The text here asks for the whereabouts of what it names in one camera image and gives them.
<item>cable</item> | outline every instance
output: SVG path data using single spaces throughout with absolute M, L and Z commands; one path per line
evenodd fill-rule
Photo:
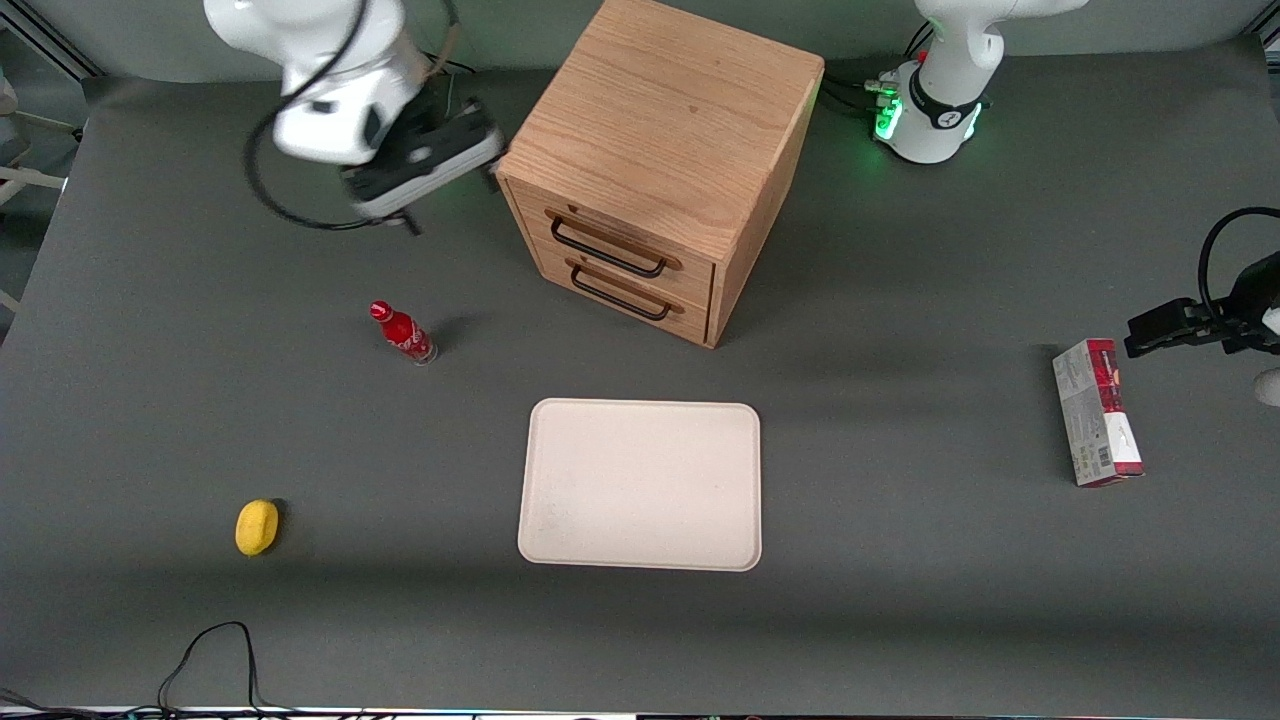
M 422 54 L 426 55 L 426 59 L 431 60 L 433 63 L 440 59 L 440 56 L 436 55 L 436 54 L 434 54 L 434 53 L 425 53 L 424 51 Z M 463 64 L 463 63 L 456 63 L 453 60 L 445 60 L 444 64 L 445 65 L 453 65 L 454 68 L 458 68 L 460 70 L 463 70 L 463 72 L 467 72 L 467 73 L 471 73 L 471 74 L 476 73 L 475 68 L 472 68 L 471 65 Z
M 840 79 L 838 77 L 835 77 L 831 73 L 824 73 L 822 76 L 822 79 L 823 82 L 829 82 L 831 85 L 835 85 L 836 87 L 844 87 L 845 90 L 865 90 L 861 86 L 861 83 L 852 83 L 847 79 Z
M 444 117 L 445 118 L 449 117 L 449 110 L 453 109 L 453 78 L 454 77 L 456 76 L 453 76 L 453 74 L 449 76 L 449 92 L 448 92 L 448 95 L 444 99 Z
M 442 0 L 442 3 L 444 5 L 445 15 L 449 19 L 449 29 L 444 37 L 444 45 L 440 47 L 440 54 L 439 55 L 428 54 L 429 58 L 434 58 L 434 64 L 426 70 L 426 76 L 422 78 L 424 85 L 426 83 L 426 81 L 431 79 L 435 74 L 438 74 L 449 61 L 449 55 L 453 53 L 453 46 L 457 44 L 458 32 L 461 31 L 462 27 L 461 20 L 458 19 L 458 9 L 453 5 L 453 0 Z M 333 58 L 330 58 L 329 61 L 326 61 L 319 70 L 316 70 L 315 74 L 307 78 L 306 82 L 298 86 L 297 90 L 280 99 L 280 101 L 275 105 L 275 108 L 273 108 L 271 111 L 266 114 L 266 117 L 259 120 L 259 123 L 253 127 L 253 131 L 250 132 L 248 141 L 244 142 L 244 151 L 242 156 L 244 165 L 244 177 L 248 181 L 250 190 L 253 191 L 253 195 L 257 197 L 259 202 L 265 205 L 266 209 L 274 213 L 275 215 L 284 218 L 285 220 L 289 220 L 293 224 L 302 225 L 305 228 L 316 231 L 340 232 L 340 231 L 367 228 L 370 225 L 381 224 L 383 222 L 380 219 L 364 218 L 360 220 L 349 220 L 346 223 L 329 223 L 324 220 L 307 218 L 305 215 L 300 215 L 289 210 L 284 205 L 282 205 L 279 201 L 275 200 L 275 197 L 271 196 L 271 192 L 266 188 L 266 183 L 262 181 L 262 173 L 261 169 L 259 168 L 259 154 L 262 150 L 262 138 L 266 137 L 268 128 L 271 127 L 271 123 L 275 122 L 275 119 L 280 115 L 280 113 L 283 113 L 289 105 L 296 102 L 298 97 L 302 97 L 303 94 L 315 87 L 317 82 L 324 79 L 325 76 L 328 76 L 335 67 L 338 67 L 338 63 L 342 61 L 342 58 L 347 54 L 348 50 L 351 50 L 351 46 L 356 42 L 356 36 L 360 35 L 360 28 L 365 23 L 365 13 L 367 10 L 369 10 L 369 0 L 360 0 L 360 6 L 356 9 L 356 18 L 352 20 L 351 28 L 347 29 L 347 37 L 343 38 L 342 44 L 338 46 L 338 50 L 334 51 Z
M 920 28 L 915 31 L 915 35 L 911 36 L 911 41 L 906 44 L 906 50 L 902 53 L 902 55 L 910 58 L 911 54 L 919 50 L 922 45 L 928 42 L 929 37 L 932 36 L 933 36 L 933 23 L 931 23 L 929 20 L 924 20 L 924 24 L 922 24 Z
M 847 100 L 845 97 L 841 97 L 840 95 L 836 95 L 836 92 L 833 90 L 831 90 L 829 87 L 827 87 L 826 85 L 818 86 L 818 90 L 822 94 L 824 94 L 827 97 L 831 97 L 836 102 L 840 102 L 841 105 L 844 105 L 845 108 L 849 108 L 851 110 L 859 110 L 859 111 L 863 111 L 863 113 L 872 113 L 872 111 L 874 111 L 874 108 L 872 108 L 869 105 L 859 105 L 859 104 L 852 102 L 852 101 L 850 101 L 850 100 Z
M 356 36 L 360 33 L 360 28 L 365 24 L 365 12 L 367 9 L 369 9 L 369 0 L 360 0 L 360 6 L 356 9 L 356 19 L 352 20 L 351 28 L 347 29 L 347 37 L 342 41 L 342 45 L 338 46 L 338 50 L 333 54 L 333 58 L 330 58 L 328 63 L 325 63 L 319 70 L 316 70 L 315 74 L 307 78 L 306 82 L 300 85 L 297 90 L 285 95 L 275 105 L 275 108 L 271 109 L 270 113 L 268 113 L 261 120 L 259 120 L 257 124 L 253 126 L 253 131 L 250 132 L 248 141 L 244 143 L 244 152 L 242 158 L 244 164 L 244 177 L 246 179 L 248 179 L 248 187 L 250 190 L 253 191 L 253 195 L 257 197 L 259 202 L 265 205 L 268 210 L 279 215 L 280 218 L 284 218 L 285 220 L 289 220 L 291 223 L 302 225 L 305 228 L 311 228 L 316 231 L 339 232 L 339 231 L 353 231 L 357 228 L 366 228 L 369 225 L 375 224 L 375 220 L 369 218 L 361 220 L 351 220 L 347 223 L 326 223 L 323 220 L 314 220 L 311 218 L 298 215 L 292 210 L 284 208 L 283 205 L 276 202 L 274 197 L 271 197 L 271 192 L 266 188 L 266 183 L 262 182 L 262 174 L 260 168 L 257 167 L 257 156 L 262 149 L 262 137 L 266 135 L 266 128 L 269 128 L 271 123 L 275 122 L 275 119 L 280 115 L 280 113 L 284 111 L 285 108 L 292 105 L 298 97 L 302 97 L 302 94 L 315 87 L 317 82 L 324 79 L 324 77 L 329 74 L 329 72 L 338 65 L 343 55 L 347 54 L 347 50 L 351 50 L 351 46 L 356 42 Z
M 1244 333 L 1242 333 L 1239 328 L 1226 324 L 1226 320 L 1222 319 L 1222 314 L 1219 313 L 1217 307 L 1213 305 L 1212 295 L 1210 295 L 1208 291 L 1208 260 L 1213 252 L 1213 243 L 1217 242 L 1217 236 L 1222 234 L 1226 225 L 1247 215 L 1266 215 L 1268 218 L 1280 219 L 1280 209 L 1263 206 L 1240 208 L 1239 210 L 1228 213 L 1226 217 L 1219 220 L 1213 225 L 1213 229 L 1208 231 L 1208 236 L 1204 237 L 1204 245 L 1201 246 L 1201 258 L 1198 265 L 1196 266 L 1196 284 L 1199 287 L 1201 304 L 1204 305 L 1204 310 L 1208 313 L 1210 320 L 1212 320 L 1215 325 L 1231 333 L 1231 336 L 1245 347 L 1266 352 L 1266 350 L 1260 347 L 1253 338 L 1244 337 Z
M 316 717 L 320 720 L 393 720 L 396 717 L 434 717 L 439 719 L 440 712 L 431 711 L 399 711 L 396 715 L 335 715 L 333 710 L 289 710 L 288 715 L 282 714 L 269 714 L 257 710 L 182 710 L 174 708 L 170 714 L 163 712 L 160 708 L 154 706 L 145 706 L 142 708 L 113 711 L 113 712 L 95 712 L 92 710 L 83 710 L 76 707 L 60 708 L 59 712 L 0 712 L 0 719 L 4 720 L 246 720 L 253 717 L 261 720 L 264 717 L 278 717 L 282 720 L 292 720 L 294 717 Z
M 169 688 L 173 687 L 173 682 L 182 674 L 183 669 L 187 667 L 187 661 L 191 660 L 191 653 L 196 650 L 200 641 L 212 633 L 214 630 L 220 630 L 223 628 L 239 628 L 241 633 L 244 635 L 244 651 L 248 655 L 248 706 L 262 715 L 273 715 L 262 710 L 262 706 L 279 707 L 294 712 L 301 712 L 297 708 L 276 705 L 269 702 L 262 697 L 262 692 L 257 687 L 257 656 L 253 653 L 253 638 L 250 635 L 248 625 L 241 623 L 239 620 L 228 620 L 225 623 L 219 623 L 216 625 L 210 625 L 196 634 L 195 638 L 187 644 L 187 650 L 182 653 L 182 660 L 174 666 L 173 671 L 160 682 L 160 687 L 156 689 L 156 706 L 159 706 L 165 712 L 172 712 L 172 706 L 169 705 Z
M 88 712 L 83 710 L 76 710 L 72 707 L 46 707 L 28 698 L 27 696 L 12 691 L 9 688 L 0 687 L 0 701 L 10 705 L 19 705 L 22 707 L 29 707 L 47 716 L 60 716 L 60 717 L 99 717 L 96 712 Z

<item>black cable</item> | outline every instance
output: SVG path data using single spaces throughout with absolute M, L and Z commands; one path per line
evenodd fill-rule
M 285 108 L 292 105 L 298 97 L 302 97 L 302 94 L 315 87 L 317 82 L 324 79 L 324 77 L 328 76 L 329 72 L 338 65 L 343 55 L 347 54 L 347 50 L 351 50 L 351 46 L 356 42 L 356 36 L 360 33 L 360 28 L 365 23 L 365 12 L 367 9 L 369 9 L 369 0 L 360 0 L 360 6 L 356 9 L 356 18 L 355 20 L 352 20 L 351 28 L 347 29 L 347 37 L 342 41 L 342 45 L 338 46 L 338 50 L 334 51 L 333 58 L 330 58 L 328 63 L 325 63 L 319 70 L 316 70 L 314 76 L 307 78 L 306 82 L 300 85 L 297 90 L 284 96 L 275 105 L 275 108 L 271 109 L 270 113 L 268 113 L 261 120 L 259 120 L 259 123 L 253 127 L 253 131 L 250 133 L 248 141 L 244 143 L 244 152 L 242 158 L 244 164 L 244 177 L 248 179 L 248 187 L 250 190 L 253 191 L 253 195 L 257 197 L 259 202 L 265 205 L 268 210 L 279 215 L 280 218 L 284 218 L 285 220 L 289 220 L 291 223 L 302 225 L 305 228 L 337 232 L 337 231 L 353 231 L 357 228 L 365 228 L 378 223 L 378 220 L 372 220 L 369 218 L 361 220 L 351 220 L 347 223 L 326 223 L 323 220 L 314 220 L 311 218 L 298 215 L 297 213 L 293 213 L 292 210 L 284 208 L 274 197 L 271 197 L 271 192 L 266 188 L 266 183 L 262 182 L 262 176 L 257 167 L 257 159 L 259 159 L 257 156 L 262 149 L 262 138 L 266 136 L 266 129 L 271 127 L 271 123 L 275 122 L 275 119 L 280 115 L 280 113 L 284 111 Z
M 151 711 L 143 712 L 140 708 L 113 711 L 113 712 L 95 712 L 83 708 L 61 708 L 61 712 L 0 712 L 0 719 L 4 720 L 244 720 L 246 717 L 279 717 L 292 720 L 294 717 L 316 717 L 323 720 L 387 720 L 392 717 L 439 717 L 440 712 L 430 711 L 403 711 L 396 715 L 378 715 L 369 717 L 366 715 L 342 715 L 334 716 L 332 710 L 289 710 L 288 715 L 282 714 L 266 714 L 262 711 L 248 710 L 182 710 L 170 708 L 170 712 L 161 712 L 160 708 L 155 706 L 145 706 L 146 708 L 154 708 Z
M 1228 213 L 1226 217 L 1219 220 L 1213 225 L 1213 229 L 1208 231 L 1208 236 L 1204 237 L 1204 245 L 1201 246 L 1201 258 L 1196 266 L 1196 284 L 1199 287 L 1201 304 L 1204 305 L 1204 310 L 1208 313 L 1210 320 L 1212 320 L 1219 329 L 1225 329 L 1231 333 L 1231 336 L 1245 347 L 1266 351 L 1252 338 L 1244 337 L 1244 333 L 1242 333 L 1234 324 L 1228 324 L 1226 320 L 1222 319 L 1222 314 L 1217 311 L 1217 307 L 1213 305 L 1213 297 L 1208 291 L 1208 260 L 1213 252 L 1213 243 L 1217 242 L 1217 236 L 1222 234 L 1226 225 L 1247 215 L 1266 215 L 1268 218 L 1280 219 L 1280 209 L 1263 206 L 1240 208 L 1239 210 Z
M 163 711 L 174 717 L 174 708 L 169 705 L 169 688 L 173 687 L 173 682 L 182 674 L 183 669 L 187 667 L 187 662 L 191 660 L 191 653 L 196 650 L 200 641 L 212 633 L 214 630 L 220 630 L 221 628 L 239 628 L 241 633 L 244 635 L 244 651 L 248 655 L 248 706 L 252 707 L 261 716 L 279 716 L 279 714 L 268 712 L 262 706 L 279 707 L 289 710 L 293 712 L 301 712 L 294 707 L 288 707 L 284 705 L 276 705 L 269 702 L 262 697 L 262 692 L 257 687 L 257 656 L 253 653 L 253 638 L 250 635 L 248 626 L 239 620 L 228 620 L 225 623 L 219 623 L 216 625 L 210 625 L 196 634 L 195 638 L 187 644 L 187 650 L 182 653 L 182 660 L 174 666 L 173 671 L 160 682 L 160 687 L 156 689 L 156 706 Z
M 1275 19 L 1276 14 L 1280 13 L 1280 8 L 1268 6 L 1267 9 L 1258 13 L 1258 17 L 1253 18 L 1253 22 L 1247 24 L 1248 32 L 1262 32 L 1262 29 Z
M 831 97 L 831 99 L 832 99 L 832 100 L 835 100 L 836 102 L 840 102 L 841 105 L 844 105 L 845 108 L 849 108 L 849 109 L 851 109 L 851 110 L 859 110 L 859 111 L 863 111 L 863 113 L 873 113 L 873 111 L 876 110 L 876 109 L 874 109 L 874 108 L 872 108 L 870 105 L 859 105 L 859 104 L 856 104 L 856 102 L 854 102 L 854 101 L 851 101 L 851 100 L 847 100 L 847 99 L 845 99 L 845 97 L 841 97 L 840 95 L 837 95 L 837 94 L 836 94 L 836 92 L 835 92 L 833 90 L 831 90 L 831 88 L 829 88 L 829 87 L 827 87 L 826 85 L 820 85 L 820 86 L 818 86 L 818 90 L 819 90 L 819 91 L 820 91 L 820 92 L 822 92 L 823 95 L 826 95 L 827 97 Z
M 911 36 L 911 41 L 906 44 L 906 50 L 902 53 L 902 55 L 910 58 L 911 53 L 915 53 L 915 50 L 919 49 L 920 45 L 928 42 L 929 36 L 932 35 L 933 35 L 933 23 L 931 23 L 929 20 L 924 20 L 924 24 L 922 24 L 920 28 L 915 31 L 915 35 Z
M 831 73 L 824 73 L 822 76 L 822 81 L 823 82 L 829 82 L 831 85 L 835 85 L 836 87 L 844 87 L 845 90 L 863 90 L 863 91 L 865 91 L 865 88 L 861 86 L 861 83 L 854 83 L 854 82 L 850 82 L 847 79 L 840 79 L 838 77 L 835 77 Z
M 436 55 L 436 54 L 434 54 L 434 53 L 426 53 L 426 51 L 422 51 L 422 54 L 424 54 L 424 55 L 426 55 L 426 59 L 428 59 L 428 60 L 431 60 L 433 63 L 436 63 L 436 61 L 439 61 L 439 60 L 440 60 L 440 56 L 439 56 L 439 55 Z M 475 73 L 476 73 L 476 69 L 475 69 L 475 68 L 472 68 L 471 65 L 466 65 L 466 64 L 462 64 L 462 63 L 457 63 L 457 61 L 454 61 L 454 60 L 445 60 L 445 61 L 444 61 L 444 64 L 445 64 L 445 65 L 453 65 L 454 68 L 458 68 L 460 70 L 463 70 L 463 72 L 467 72 L 467 73 L 471 73 L 471 74 L 475 74 Z
M 22 706 L 22 707 L 27 707 L 27 708 L 35 710 L 37 712 L 42 712 L 42 714 L 49 715 L 49 716 L 60 716 L 60 717 L 95 717 L 95 719 L 100 716 L 96 712 L 84 711 L 84 710 L 77 710 L 77 708 L 73 708 L 73 707 L 46 707 L 46 706 L 37 703 L 36 701 L 31 700 L 29 697 L 19 693 L 17 691 L 12 691 L 12 689 L 4 688 L 4 687 L 0 687 L 0 701 L 4 701 L 4 702 L 10 703 L 10 705 L 18 705 L 18 706 Z

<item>black metal handle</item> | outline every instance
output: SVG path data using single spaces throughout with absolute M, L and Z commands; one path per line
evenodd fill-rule
M 595 258 L 596 260 L 608 263 L 608 264 L 613 265 L 614 268 L 621 268 L 621 269 L 623 269 L 623 270 L 626 270 L 626 272 L 628 272 L 628 273 L 631 273 L 634 275 L 640 275 L 641 278 L 653 279 L 653 278 L 660 275 L 663 268 L 667 266 L 667 259 L 666 258 L 658 260 L 658 265 L 655 265 L 652 270 L 646 270 L 646 269 L 641 268 L 640 265 L 632 265 L 631 263 L 627 263 L 626 260 L 622 260 L 621 258 L 614 258 L 613 255 L 609 255 L 608 252 L 600 252 L 599 250 L 591 247 L 590 245 L 582 245 L 581 242 L 579 242 L 579 241 L 576 241 L 576 240 L 573 240 L 571 237 L 562 236 L 559 233 L 559 227 L 562 224 L 564 224 L 564 220 L 562 218 L 556 218 L 554 220 L 552 220 L 552 237 L 554 237 L 561 243 L 567 245 L 567 246 L 572 247 L 573 250 L 577 250 L 579 252 L 586 252 L 591 258 Z
M 594 287 L 584 283 L 582 281 L 577 279 L 577 274 L 581 273 L 581 272 L 582 272 L 582 266 L 581 265 L 573 265 L 573 272 L 568 274 L 568 279 L 570 279 L 571 283 L 573 283 L 573 287 L 581 290 L 582 292 L 594 295 L 595 297 L 599 297 L 600 300 L 603 300 L 603 301 L 605 301 L 605 302 L 608 302 L 611 305 L 617 305 L 618 307 L 622 307 L 623 310 L 627 310 L 628 313 L 635 313 L 636 315 L 640 315 L 641 318 L 644 318 L 646 320 L 653 320 L 654 323 L 657 323 L 658 320 L 666 318 L 667 313 L 671 313 L 671 304 L 669 302 L 663 302 L 662 304 L 662 311 L 660 313 L 650 313 L 650 311 L 645 310 L 644 307 L 640 307 L 639 305 L 632 305 L 631 302 L 627 302 L 626 300 L 622 300 L 621 297 L 613 297 L 608 292 L 604 292 L 603 290 L 594 288 Z

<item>white tray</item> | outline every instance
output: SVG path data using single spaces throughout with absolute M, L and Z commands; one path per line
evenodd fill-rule
M 539 402 L 518 542 L 532 562 L 750 570 L 760 560 L 759 416 L 722 402 Z

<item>bottle cap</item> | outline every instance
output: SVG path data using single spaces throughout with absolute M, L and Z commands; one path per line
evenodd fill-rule
M 369 314 L 379 323 L 385 323 L 392 319 L 392 315 L 394 315 L 396 311 L 392 310 L 390 305 L 383 302 L 381 300 L 375 300 L 369 305 Z

